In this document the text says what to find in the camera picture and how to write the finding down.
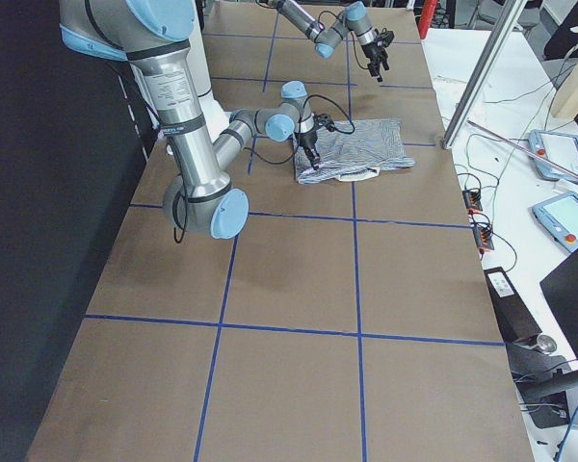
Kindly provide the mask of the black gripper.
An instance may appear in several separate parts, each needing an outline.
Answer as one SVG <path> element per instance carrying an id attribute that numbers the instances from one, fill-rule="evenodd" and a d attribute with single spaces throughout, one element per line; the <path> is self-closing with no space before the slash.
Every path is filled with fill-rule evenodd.
<path id="1" fill-rule="evenodd" d="M 388 54 L 386 48 L 378 47 L 376 42 L 370 42 L 364 46 L 364 54 L 368 58 L 368 71 L 378 83 L 383 81 L 381 77 L 381 66 L 384 70 L 389 70 Z"/>
<path id="2" fill-rule="evenodd" d="M 321 162 L 321 158 L 316 148 L 317 140 L 318 136 L 316 132 L 307 132 L 298 135 L 298 146 L 304 152 L 304 155 L 313 169 L 318 169 Z"/>

